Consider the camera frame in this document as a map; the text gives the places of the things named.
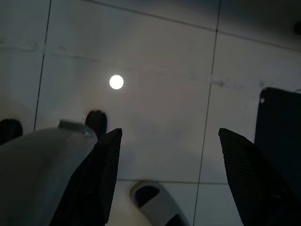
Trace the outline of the black robot foot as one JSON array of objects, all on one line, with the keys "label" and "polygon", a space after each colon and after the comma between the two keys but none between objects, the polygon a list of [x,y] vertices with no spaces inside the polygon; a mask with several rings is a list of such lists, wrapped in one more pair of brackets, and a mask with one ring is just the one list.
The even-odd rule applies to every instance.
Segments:
[{"label": "black robot foot", "polygon": [[0,121],[0,145],[23,135],[19,120],[4,119]]},{"label": "black robot foot", "polygon": [[101,110],[90,111],[86,117],[85,125],[94,131],[97,139],[100,139],[107,133],[108,119],[106,113]]}]

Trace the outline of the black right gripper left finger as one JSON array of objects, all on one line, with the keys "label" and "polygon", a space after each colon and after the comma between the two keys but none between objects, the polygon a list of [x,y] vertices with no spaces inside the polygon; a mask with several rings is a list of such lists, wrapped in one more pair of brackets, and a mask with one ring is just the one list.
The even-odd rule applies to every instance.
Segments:
[{"label": "black right gripper left finger", "polygon": [[72,174],[50,226],[105,226],[117,181],[122,130],[103,135]]}]

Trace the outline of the grey robot right leg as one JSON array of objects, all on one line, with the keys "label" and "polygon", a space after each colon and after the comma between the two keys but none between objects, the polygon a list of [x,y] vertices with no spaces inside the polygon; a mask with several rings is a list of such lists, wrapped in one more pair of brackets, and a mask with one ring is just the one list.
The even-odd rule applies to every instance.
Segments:
[{"label": "grey robot right leg", "polygon": [[49,226],[97,140],[88,126],[61,121],[0,145],[0,226]]}]

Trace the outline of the dark rounded flat panel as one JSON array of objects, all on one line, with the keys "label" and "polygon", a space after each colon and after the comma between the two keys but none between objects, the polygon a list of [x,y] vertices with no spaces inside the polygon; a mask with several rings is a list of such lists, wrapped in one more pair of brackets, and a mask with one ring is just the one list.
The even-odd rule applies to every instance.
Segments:
[{"label": "dark rounded flat panel", "polygon": [[254,143],[301,202],[301,93],[260,93]]}]

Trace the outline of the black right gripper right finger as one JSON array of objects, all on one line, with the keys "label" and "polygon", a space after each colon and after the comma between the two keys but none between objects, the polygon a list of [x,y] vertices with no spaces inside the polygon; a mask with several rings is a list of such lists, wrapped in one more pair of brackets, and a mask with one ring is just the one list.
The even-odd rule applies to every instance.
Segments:
[{"label": "black right gripper right finger", "polygon": [[243,226],[301,226],[301,201],[261,151],[220,128],[228,185]]}]

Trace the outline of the white grey slipper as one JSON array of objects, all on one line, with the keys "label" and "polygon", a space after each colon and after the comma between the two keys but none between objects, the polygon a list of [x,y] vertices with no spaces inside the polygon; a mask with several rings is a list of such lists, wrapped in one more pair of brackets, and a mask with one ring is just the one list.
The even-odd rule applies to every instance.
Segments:
[{"label": "white grey slipper", "polygon": [[130,190],[130,199],[151,226],[190,226],[174,198],[158,182],[138,182]]}]

